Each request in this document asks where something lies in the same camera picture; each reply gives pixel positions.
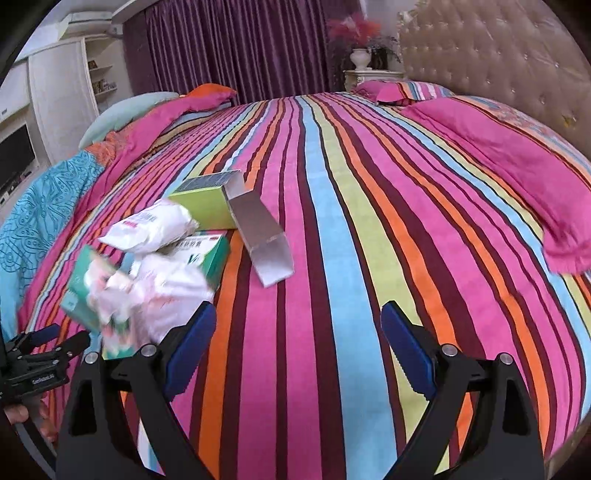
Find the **person's left hand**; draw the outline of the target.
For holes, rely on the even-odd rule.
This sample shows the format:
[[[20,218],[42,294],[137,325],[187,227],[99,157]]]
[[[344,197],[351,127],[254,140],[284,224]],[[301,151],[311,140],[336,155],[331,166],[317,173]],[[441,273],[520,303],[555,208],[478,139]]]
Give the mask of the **person's left hand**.
[[[41,419],[39,431],[43,437],[53,443],[57,440],[58,432],[50,419],[49,411],[43,401],[39,401],[35,406],[38,416]],[[4,408],[4,413],[9,422],[14,425],[23,423],[29,418],[29,410],[24,405],[12,405]]]

